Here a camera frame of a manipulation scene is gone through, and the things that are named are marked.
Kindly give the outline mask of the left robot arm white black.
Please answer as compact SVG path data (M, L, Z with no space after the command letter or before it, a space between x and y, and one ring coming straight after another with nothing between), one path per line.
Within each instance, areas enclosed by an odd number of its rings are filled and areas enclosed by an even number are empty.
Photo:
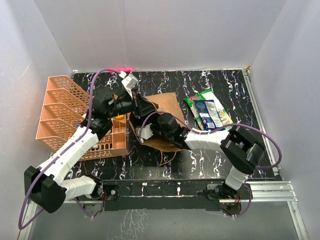
M73 136L37 168L30 166L25 170L26 198L48 213L57 211L64 201L79 196L99 199L104 188L98 177L82 176L66 180L67 173L111 130L114 117L134 113L136 118L141 119L158 107L158 104L143 97L136 87L118 96L106 87L97 88L90 97L86 117Z

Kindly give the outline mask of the brown paper bag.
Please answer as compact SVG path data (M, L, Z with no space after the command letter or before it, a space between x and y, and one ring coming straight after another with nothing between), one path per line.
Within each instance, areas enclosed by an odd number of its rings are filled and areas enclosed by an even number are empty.
M184 115L175 92L149 95L145 98L157 104L158 111L168 112L178 117L183 121L183 123L185 122ZM128 124L130 125L135 138L138 139L139 135L136 132L136 127L140 127L142 125L144 118L142 120L137 119L133 112L128 113L127 118ZM162 152L179 152L182 150L175 146L169 139L166 139L164 136L157 135L155 133L151 138L144 140L142 145L154 148Z

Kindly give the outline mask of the blue snack bag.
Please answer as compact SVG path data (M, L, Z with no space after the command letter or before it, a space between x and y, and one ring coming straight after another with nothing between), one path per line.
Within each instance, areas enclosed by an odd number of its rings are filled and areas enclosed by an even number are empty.
M205 131L223 126L213 100L194 100Z

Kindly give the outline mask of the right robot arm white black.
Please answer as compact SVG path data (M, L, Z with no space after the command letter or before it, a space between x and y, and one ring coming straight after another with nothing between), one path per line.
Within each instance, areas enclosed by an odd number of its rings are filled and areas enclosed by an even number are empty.
M149 129L182 150L207 149L225 154L232 167L222 184L206 187L203 195L208 199L238 199L242 185L255 172L266 150L241 126L229 130L197 130L181 126L170 113L159 115L149 124Z

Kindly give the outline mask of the green Chuba snack bag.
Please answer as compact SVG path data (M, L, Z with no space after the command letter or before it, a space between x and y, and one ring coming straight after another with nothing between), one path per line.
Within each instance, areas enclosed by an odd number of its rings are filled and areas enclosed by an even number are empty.
M215 130L233 123L212 89L207 89L184 100L202 131Z

